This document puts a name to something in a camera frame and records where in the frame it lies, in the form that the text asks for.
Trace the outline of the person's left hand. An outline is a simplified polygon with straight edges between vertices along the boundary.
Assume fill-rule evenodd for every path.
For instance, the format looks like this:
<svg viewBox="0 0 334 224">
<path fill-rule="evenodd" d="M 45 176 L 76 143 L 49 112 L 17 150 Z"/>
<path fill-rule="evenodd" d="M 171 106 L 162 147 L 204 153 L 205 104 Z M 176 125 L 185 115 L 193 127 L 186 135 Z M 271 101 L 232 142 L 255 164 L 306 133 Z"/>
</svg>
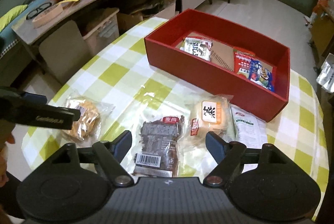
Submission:
<svg viewBox="0 0 334 224">
<path fill-rule="evenodd" d="M 7 144 L 15 144 L 15 138 L 11 133 L 5 142 L 4 147 L 1 150 L 1 161 L 0 161 L 0 187 L 3 187 L 6 182 L 8 182 L 7 172 L 7 157 L 8 157 L 8 147 Z"/>
</svg>

